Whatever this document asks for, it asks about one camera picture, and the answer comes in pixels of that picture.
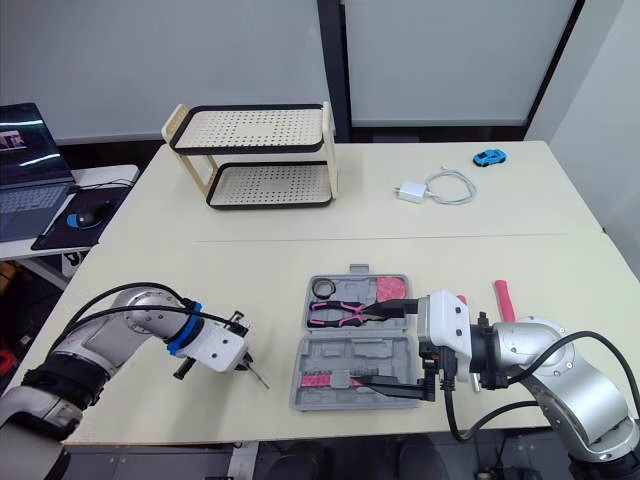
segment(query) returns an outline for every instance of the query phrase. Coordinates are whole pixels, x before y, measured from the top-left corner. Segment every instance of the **gray robot arm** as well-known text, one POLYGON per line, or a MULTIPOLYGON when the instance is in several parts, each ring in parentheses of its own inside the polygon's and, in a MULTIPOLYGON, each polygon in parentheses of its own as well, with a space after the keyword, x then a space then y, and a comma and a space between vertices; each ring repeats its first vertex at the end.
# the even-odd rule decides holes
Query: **gray robot arm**
MULTIPOLYGON (((558 433, 573 465, 617 468, 619 463, 626 462, 630 467, 621 470, 637 471, 640 476, 637 457, 640 430, 624 396, 609 378, 582 358, 573 344, 561 346, 534 371, 527 371, 543 352, 567 335, 556 323, 527 317, 516 323, 489 325, 481 314, 478 324, 470 325, 466 304, 447 290, 434 291, 418 300, 383 302, 378 313, 390 317, 417 316, 425 377, 418 385, 399 384, 395 377, 359 377, 363 385, 389 396, 435 401, 435 377, 439 376, 452 433, 465 441, 476 428, 462 435, 454 418, 452 421, 451 393, 456 380, 464 382, 471 375, 479 375, 480 384, 491 390, 520 382, 558 433)), ((522 402, 519 406, 531 403, 522 402)), ((485 417, 477 428, 494 416, 485 417)))
POLYGON ((108 313, 65 329, 44 363, 0 399, 0 479, 54 478, 50 473, 63 451, 59 442, 150 337, 163 340, 171 355, 187 359, 177 378, 196 361, 218 372, 251 369, 242 314, 216 322, 198 311, 197 302, 185 306, 184 300, 170 289, 127 288, 108 313))

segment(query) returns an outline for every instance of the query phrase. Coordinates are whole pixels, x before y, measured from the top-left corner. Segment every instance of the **laptop screen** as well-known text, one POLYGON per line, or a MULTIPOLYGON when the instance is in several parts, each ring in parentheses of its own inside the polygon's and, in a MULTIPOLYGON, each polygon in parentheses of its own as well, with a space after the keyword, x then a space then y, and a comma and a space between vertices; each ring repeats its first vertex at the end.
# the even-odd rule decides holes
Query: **laptop screen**
POLYGON ((0 106, 0 188, 72 181, 34 103, 0 106))

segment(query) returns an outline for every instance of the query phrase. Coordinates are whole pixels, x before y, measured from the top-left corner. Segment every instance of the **white table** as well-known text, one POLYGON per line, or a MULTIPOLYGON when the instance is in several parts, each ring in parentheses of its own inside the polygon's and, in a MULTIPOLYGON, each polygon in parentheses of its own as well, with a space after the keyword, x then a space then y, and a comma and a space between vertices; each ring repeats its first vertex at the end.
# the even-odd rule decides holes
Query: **white table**
MULTIPOLYGON (((336 145, 339 198, 325 208, 219 211, 206 205, 168 146, 160 148, 102 235, 103 243, 136 241, 321 240, 601 231, 544 142, 336 145), (472 164, 501 148, 502 165, 472 164), (398 200, 393 188, 422 182, 440 166, 468 175, 477 198, 462 206, 398 200)), ((218 156, 216 160, 284 160, 296 155, 218 156)), ((434 182, 444 195, 465 194, 454 179, 434 182)))
MULTIPOLYGON (((111 182, 114 180, 127 180, 135 182, 139 174, 138 167, 135 165, 115 165, 109 167, 83 168, 72 170, 71 174, 79 186, 97 185, 100 183, 111 182)), ((73 199, 73 195, 69 195, 65 202, 60 206, 51 223, 62 213, 69 202, 73 199)), ((55 248, 49 250, 31 250, 31 245, 36 238, 27 238, 24 240, 15 240, 12 242, 0 243, 0 260, 15 260, 32 272, 41 276, 45 280, 63 289, 69 283, 68 279, 61 275, 46 262, 41 261, 37 257, 47 255, 57 255, 72 252, 83 252, 89 250, 89 247, 69 247, 55 248)))
MULTIPOLYGON (((305 335, 305 289, 314 274, 346 272, 369 263, 375 273, 404 273, 414 295, 449 288, 465 294, 478 311, 498 321, 492 283, 509 282, 518 316, 539 315, 568 330, 606 335, 640 369, 640 327, 634 299, 640 284, 609 238, 598 232, 482 238, 426 238, 273 242, 123 242, 96 246, 65 290, 13 379, 36 367, 75 311, 91 297, 132 281, 159 281, 197 299, 204 310, 250 322, 250 351, 264 389, 246 372, 217 374, 196 365, 184 381, 171 374, 180 364, 151 339, 111 380, 85 413, 69 443, 178 444, 447 430, 442 397, 419 408, 298 412, 289 407, 296 350, 305 335)), ((410 333, 415 334, 415 325, 410 333)), ((578 348, 631 400, 613 357, 592 341, 578 348)), ((461 428, 498 405, 529 399, 521 386, 455 394, 461 428)), ((537 409, 500 416, 491 427, 545 425, 537 409)))

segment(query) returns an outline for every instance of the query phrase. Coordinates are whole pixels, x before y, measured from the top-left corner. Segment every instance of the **pink screwdriver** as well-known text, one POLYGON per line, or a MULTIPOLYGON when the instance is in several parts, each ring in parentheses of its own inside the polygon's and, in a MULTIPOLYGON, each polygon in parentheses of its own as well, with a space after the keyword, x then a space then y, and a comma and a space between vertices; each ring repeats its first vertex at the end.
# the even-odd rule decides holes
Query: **pink screwdriver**
POLYGON ((513 311, 511 298, 509 298, 509 290, 505 280, 496 280, 493 284, 498 297, 498 306, 500 307, 500 316, 503 322, 513 323, 516 321, 516 314, 513 311))

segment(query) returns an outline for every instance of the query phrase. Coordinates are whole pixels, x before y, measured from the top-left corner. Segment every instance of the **mouse pad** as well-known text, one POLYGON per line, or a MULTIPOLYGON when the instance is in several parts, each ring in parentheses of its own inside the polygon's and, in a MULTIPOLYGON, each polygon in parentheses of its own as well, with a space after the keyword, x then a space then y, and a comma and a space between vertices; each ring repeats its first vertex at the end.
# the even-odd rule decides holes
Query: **mouse pad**
POLYGON ((38 236, 31 245, 31 250, 47 250, 50 248, 91 247, 98 243, 98 239, 107 226, 109 220, 115 215, 122 204, 129 187, 96 188, 80 190, 75 194, 69 205, 58 215, 49 230, 38 236), (67 216, 86 210, 87 207, 98 205, 105 201, 111 201, 113 209, 107 214, 104 221, 93 228, 80 229, 67 225, 67 216))

